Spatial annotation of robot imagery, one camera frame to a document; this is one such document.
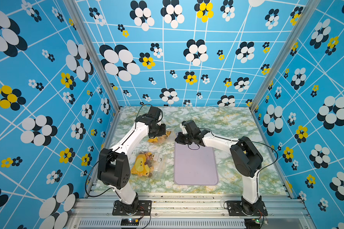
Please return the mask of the ziploc bag of cookies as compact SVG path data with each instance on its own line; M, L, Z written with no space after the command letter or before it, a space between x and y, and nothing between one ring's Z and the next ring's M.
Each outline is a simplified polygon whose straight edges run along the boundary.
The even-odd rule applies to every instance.
M152 144L162 144L164 142L173 142L176 137L176 134L173 130L167 130L165 135L158 136L155 138L148 139L149 143Z

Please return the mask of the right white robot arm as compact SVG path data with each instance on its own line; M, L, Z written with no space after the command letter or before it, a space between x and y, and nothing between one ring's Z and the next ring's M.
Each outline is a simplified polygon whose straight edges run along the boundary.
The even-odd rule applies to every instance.
M236 170L242 175L242 211L251 216L256 212L267 216L268 212L259 194L259 173L263 157L248 137L228 139L204 130L197 135L179 132L175 142L181 145L196 144L231 154Z

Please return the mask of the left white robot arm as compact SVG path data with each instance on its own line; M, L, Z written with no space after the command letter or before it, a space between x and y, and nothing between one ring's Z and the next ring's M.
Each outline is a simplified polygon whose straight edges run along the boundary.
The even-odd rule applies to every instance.
M109 149L102 149L99 154L97 179L115 190L126 213L135 213L139 204L138 194L129 184L131 169L128 154L146 136L154 138L166 134L162 118L162 110L151 106L147 113L135 118L130 131L118 143Z

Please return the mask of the near left ziploc cookie bag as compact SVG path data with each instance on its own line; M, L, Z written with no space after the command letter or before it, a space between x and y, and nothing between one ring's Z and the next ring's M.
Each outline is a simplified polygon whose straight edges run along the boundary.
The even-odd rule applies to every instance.
M140 177L161 179L165 170L165 158L161 153L140 152L131 169L131 174Z

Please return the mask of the lilac rectangular tray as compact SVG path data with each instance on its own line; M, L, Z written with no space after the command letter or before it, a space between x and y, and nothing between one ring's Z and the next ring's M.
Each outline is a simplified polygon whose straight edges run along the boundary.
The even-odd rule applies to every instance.
M175 144L174 182L187 186L215 186L219 182L216 158L211 147Z

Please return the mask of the left green circuit board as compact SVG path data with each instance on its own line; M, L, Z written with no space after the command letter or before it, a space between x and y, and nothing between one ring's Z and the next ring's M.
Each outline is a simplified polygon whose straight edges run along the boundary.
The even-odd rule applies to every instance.
M121 228L137 228L139 223L139 219L127 218L121 220L120 226Z

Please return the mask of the green circuit board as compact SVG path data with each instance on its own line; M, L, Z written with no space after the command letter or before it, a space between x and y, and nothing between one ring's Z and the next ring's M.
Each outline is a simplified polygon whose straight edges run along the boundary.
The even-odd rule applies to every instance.
M245 219L245 226L247 229L261 229L263 222L262 219Z
M120 226L121 228L137 228L139 223L139 219L127 218L121 220Z

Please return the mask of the right green circuit board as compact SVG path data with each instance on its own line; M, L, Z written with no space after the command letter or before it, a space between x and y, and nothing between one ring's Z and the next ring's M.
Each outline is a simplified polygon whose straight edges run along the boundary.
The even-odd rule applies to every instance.
M245 219L245 226L247 229L261 229L263 222L262 219Z

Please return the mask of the aluminium front rail frame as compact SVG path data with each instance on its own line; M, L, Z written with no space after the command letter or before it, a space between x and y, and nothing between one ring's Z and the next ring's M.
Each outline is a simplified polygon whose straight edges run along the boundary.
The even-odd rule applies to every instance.
M116 197L80 199L69 219L68 229L246 229L245 219L264 220L261 229L314 229L304 201L289 196L264 196L268 216L229 216L225 201L240 201L238 195L140 194L152 201L150 216L113 216ZM139 219L137 228L121 228L122 219Z

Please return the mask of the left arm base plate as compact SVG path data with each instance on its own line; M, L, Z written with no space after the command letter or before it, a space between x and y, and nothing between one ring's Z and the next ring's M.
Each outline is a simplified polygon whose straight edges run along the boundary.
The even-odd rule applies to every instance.
M119 200L114 202L113 216L150 216L152 210L152 201L138 200L131 205L122 203Z

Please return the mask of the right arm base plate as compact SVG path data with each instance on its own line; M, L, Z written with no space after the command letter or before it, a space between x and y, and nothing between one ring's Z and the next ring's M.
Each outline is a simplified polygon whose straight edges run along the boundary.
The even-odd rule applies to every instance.
M268 216L267 208L262 200L258 200L254 204L245 201L225 201L224 209L229 213L229 216L253 216L263 217Z

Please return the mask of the left aluminium corner post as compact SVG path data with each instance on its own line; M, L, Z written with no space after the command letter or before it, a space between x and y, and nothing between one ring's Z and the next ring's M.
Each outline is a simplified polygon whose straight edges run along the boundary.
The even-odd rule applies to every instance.
M76 2L71 0L64 0L64 4L71 16L71 19L75 22L75 25L77 26L77 31L79 33L79 36L87 49L87 52L90 56L90 59L92 61L92 64L94 65L95 70L97 71L100 81L103 84L110 101L113 105L113 108L115 109L115 113L117 114L120 110L120 105L116 99L116 96L114 95L112 88L110 86L110 82L106 76L106 73L103 69L103 66L101 64L100 59L97 56L96 49L91 41L91 38L88 34L88 31L86 29L86 25L82 20L81 13L77 8Z

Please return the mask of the aluminium corner post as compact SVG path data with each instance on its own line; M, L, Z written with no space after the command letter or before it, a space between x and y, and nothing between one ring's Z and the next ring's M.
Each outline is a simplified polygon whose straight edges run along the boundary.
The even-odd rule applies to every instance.
M266 76L266 78L263 81L263 83L261 84L260 89L258 90L255 98L253 99L253 103L250 107L250 111L252 114L254 114L255 108L260 103L260 101L263 99L264 94L265 94L269 84L275 78L278 70L280 70L280 67L283 65L283 63L284 63L285 59L287 58L292 46L298 40L299 36L302 34L304 28L306 27L308 21L312 17L314 11L316 10L316 8L320 2L321 2L320 0L311 0L311 1L308 1L307 4L305 5L304 12L302 13L301 18L299 19L299 21L296 23L296 25L292 29L289 37L287 38L281 51L279 52L277 58L275 59L268 76Z
M110 82L106 76L106 73L103 69L103 66L101 64L100 59L97 56L96 49L91 41L91 38L88 34L88 31L86 29L86 25L82 20L81 13L77 8L76 2L71 0L64 0L64 4L71 16L71 19L75 22L75 25L77 26L77 31L79 33L79 36L87 49L87 52L90 56L90 59L92 61L92 64L94 65L95 70L97 71L100 81L103 84L110 101L113 105L113 108L115 109L115 113L117 114L120 110L120 105L116 99L116 96L114 95L112 88L110 86Z

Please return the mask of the right aluminium corner post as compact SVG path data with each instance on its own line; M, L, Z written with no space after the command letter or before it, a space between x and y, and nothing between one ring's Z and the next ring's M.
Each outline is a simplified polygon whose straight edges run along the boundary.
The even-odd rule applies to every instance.
M255 108L260 103L260 101L263 99L264 94L265 94L269 84L275 78L278 70L280 70L280 67L283 65L283 63L284 63L285 59L287 58L292 46L298 40L299 36L302 34L304 28L306 27L308 21L312 17L314 11L316 10L316 8L320 2L321 2L320 0L311 0L311 1L308 1L307 4L305 5L304 12L302 13L301 18L299 19L299 21L296 23L296 25L292 29L289 37L287 38L281 51L279 52L277 58L275 59L268 76L266 76L266 78L263 81L263 83L261 84L260 89L258 90L255 98L253 99L253 103L250 107L250 111L252 114L254 114Z

